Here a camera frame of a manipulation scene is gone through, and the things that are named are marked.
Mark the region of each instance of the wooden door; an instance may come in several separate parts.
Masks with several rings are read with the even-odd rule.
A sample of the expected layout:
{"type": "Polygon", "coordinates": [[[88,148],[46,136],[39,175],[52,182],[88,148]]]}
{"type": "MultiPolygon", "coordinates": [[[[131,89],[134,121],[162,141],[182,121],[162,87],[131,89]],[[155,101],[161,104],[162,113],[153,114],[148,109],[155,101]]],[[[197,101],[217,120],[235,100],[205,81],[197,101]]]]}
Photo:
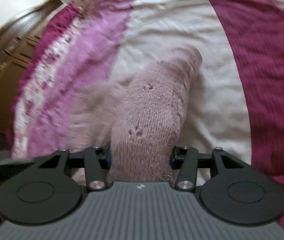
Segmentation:
{"type": "Polygon", "coordinates": [[[46,27],[46,21],[41,22],[32,32],[29,33],[27,38],[34,42],[39,42],[42,36],[42,31],[46,27]]]}
{"type": "Polygon", "coordinates": [[[32,57],[33,51],[37,43],[29,39],[24,39],[21,41],[19,47],[15,50],[13,57],[28,63],[32,57]]]}
{"type": "Polygon", "coordinates": [[[9,128],[12,99],[24,70],[25,62],[13,57],[0,65],[0,132],[4,133],[9,128]]]}

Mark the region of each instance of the pink fuzzy sock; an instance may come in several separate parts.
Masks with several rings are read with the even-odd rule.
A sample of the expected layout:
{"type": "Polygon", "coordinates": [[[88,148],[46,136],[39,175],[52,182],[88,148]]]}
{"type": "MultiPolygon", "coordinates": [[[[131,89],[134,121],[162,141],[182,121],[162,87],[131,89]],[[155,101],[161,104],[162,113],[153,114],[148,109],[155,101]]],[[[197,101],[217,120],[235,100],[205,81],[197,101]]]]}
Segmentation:
{"type": "Polygon", "coordinates": [[[112,127],[110,182],[172,181],[170,154],[201,63],[199,51],[187,46],[133,78],[112,127]]]}

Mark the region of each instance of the silver screw head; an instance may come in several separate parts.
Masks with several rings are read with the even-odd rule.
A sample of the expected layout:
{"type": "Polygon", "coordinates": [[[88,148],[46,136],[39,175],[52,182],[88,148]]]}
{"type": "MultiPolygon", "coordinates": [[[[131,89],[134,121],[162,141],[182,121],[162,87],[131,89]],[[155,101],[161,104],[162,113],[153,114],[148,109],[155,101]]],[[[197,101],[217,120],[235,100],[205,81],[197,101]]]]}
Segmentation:
{"type": "Polygon", "coordinates": [[[191,187],[193,187],[193,183],[187,180],[183,180],[178,183],[178,187],[182,189],[190,189],[191,187]]]}
{"type": "Polygon", "coordinates": [[[104,188],[105,183],[99,180],[95,180],[95,181],[90,182],[89,186],[90,188],[93,188],[93,189],[102,189],[104,188]]]}
{"type": "Polygon", "coordinates": [[[216,146],[216,147],[214,147],[214,150],[216,150],[216,151],[220,152],[221,150],[223,150],[223,148],[222,148],[222,147],[220,147],[220,146],[216,146]]]}

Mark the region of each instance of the bedspread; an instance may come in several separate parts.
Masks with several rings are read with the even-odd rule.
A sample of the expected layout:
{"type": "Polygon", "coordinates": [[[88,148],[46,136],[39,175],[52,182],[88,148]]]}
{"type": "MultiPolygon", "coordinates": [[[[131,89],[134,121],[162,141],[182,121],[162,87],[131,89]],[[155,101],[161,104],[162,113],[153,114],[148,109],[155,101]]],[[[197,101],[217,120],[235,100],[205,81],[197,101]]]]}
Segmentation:
{"type": "Polygon", "coordinates": [[[179,144],[222,146],[284,186],[284,0],[85,0],[23,86],[13,157],[64,149],[82,87],[134,75],[185,43],[203,65],[179,144]]]}

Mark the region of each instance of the pink stripe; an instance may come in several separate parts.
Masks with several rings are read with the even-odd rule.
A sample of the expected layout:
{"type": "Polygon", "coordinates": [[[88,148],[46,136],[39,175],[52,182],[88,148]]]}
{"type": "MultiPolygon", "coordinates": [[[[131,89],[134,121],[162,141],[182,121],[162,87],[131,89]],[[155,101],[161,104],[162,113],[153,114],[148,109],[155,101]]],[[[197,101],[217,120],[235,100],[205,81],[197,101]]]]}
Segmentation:
{"type": "Polygon", "coordinates": [[[108,78],[133,1],[93,0],[91,19],[59,68],[34,125],[28,156],[47,155],[65,148],[74,97],[80,88],[108,78]]]}
{"type": "Polygon", "coordinates": [[[6,138],[10,145],[13,146],[14,142],[14,131],[13,131],[13,120],[15,114],[15,106],[21,97],[24,87],[29,82],[34,69],[37,67],[39,61],[42,58],[45,50],[52,44],[56,39],[58,39],[70,26],[73,19],[78,15],[78,7],[75,3],[70,3],[68,6],[63,8],[58,14],[56,14],[51,21],[48,23],[46,28],[42,32],[42,38],[36,46],[32,58],[28,63],[28,68],[24,71],[22,78],[19,80],[19,87],[17,89],[15,100],[11,107],[12,120],[10,121],[10,128],[7,131],[6,138]]]}
{"type": "Polygon", "coordinates": [[[252,165],[284,185],[284,11],[271,0],[209,0],[243,84],[252,165]]]}

